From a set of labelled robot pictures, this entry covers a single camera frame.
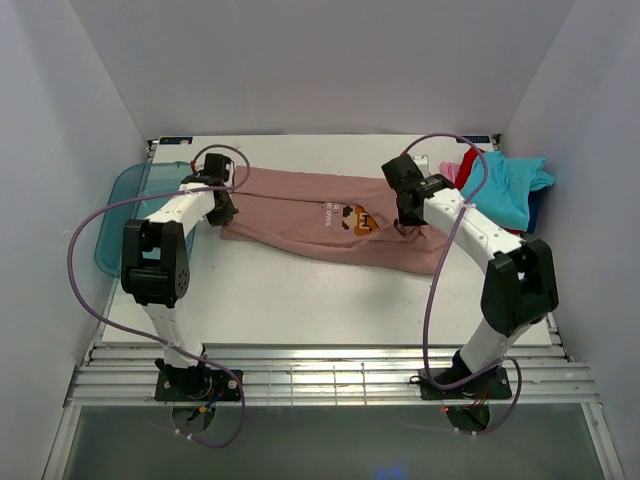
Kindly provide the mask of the dusty pink t shirt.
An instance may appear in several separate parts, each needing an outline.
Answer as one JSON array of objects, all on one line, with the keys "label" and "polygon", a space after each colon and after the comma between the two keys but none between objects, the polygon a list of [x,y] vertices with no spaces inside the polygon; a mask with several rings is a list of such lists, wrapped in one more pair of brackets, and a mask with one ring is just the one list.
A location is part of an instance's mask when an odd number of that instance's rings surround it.
[{"label": "dusty pink t shirt", "polygon": [[404,227],[395,192],[380,178],[237,169],[249,179],[231,195],[238,212],[223,240],[255,241],[322,261],[431,275],[447,236]]}]

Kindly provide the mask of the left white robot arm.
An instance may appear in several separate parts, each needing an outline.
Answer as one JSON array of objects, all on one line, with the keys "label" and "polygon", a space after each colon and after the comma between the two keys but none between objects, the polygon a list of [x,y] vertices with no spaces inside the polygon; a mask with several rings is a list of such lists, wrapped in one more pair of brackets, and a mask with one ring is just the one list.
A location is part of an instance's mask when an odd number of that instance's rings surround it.
[{"label": "left white robot arm", "polygon": [[202,220],[224,226],[238,212],[227,191],[233,173],[233,160],[207,153],[203,166],[183,179],[176,196],[123,228],[122,288],[167,342],[155,364],[163,375],[160,385],[179,399],[199,400],[212,390],[211,371],[201,360],[205,348],[178,302],[190,284],[187,237]]}]

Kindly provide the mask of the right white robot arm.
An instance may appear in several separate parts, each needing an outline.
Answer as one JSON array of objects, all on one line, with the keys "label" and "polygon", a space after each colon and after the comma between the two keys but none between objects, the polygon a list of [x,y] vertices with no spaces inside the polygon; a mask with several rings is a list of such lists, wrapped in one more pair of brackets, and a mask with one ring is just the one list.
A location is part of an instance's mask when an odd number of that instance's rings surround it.
[{"label": "right white robot arm", "polygon": [[382,167],[396,194],[399,221],[447,234],[484,275],[482,319],[449,368],[424,371],[427,385],[474,397],[501,366],[510,347],[559,304],[553,255],[542,240],[525,241],[498,226],[440,174],[429,177],[408,154]]}]

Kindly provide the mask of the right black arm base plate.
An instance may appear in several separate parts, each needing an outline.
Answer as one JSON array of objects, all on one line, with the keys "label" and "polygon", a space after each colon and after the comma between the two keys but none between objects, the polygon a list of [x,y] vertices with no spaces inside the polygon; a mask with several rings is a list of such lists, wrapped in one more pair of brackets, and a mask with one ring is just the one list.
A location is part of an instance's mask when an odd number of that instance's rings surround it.
[{"label": "right black arm base plate", "polygon": [[422,400],[508,400],[512,391],[504,368],[498,367],[483,374],[471,382],[451,390],[441,390],[432,386],[421,369],[417,375],[412,375],[409,383],[417,385]]}]

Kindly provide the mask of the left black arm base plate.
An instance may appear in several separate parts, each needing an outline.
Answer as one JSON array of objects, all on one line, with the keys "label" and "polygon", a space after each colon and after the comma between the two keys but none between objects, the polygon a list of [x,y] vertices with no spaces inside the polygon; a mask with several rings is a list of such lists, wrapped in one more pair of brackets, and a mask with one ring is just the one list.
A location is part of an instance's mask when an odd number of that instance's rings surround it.
[{"label": "left black arm base plate", "polygon": [[199,392],[185,393],[175,386],[165,373],[160,372],[153,399],[158,402],[207,403],[218,398],[219,401],[236,402],[241,399],[238,384],[239,382],[233,383],[232,378],[220,370],[209,370],[205,374],[204,387]]}]

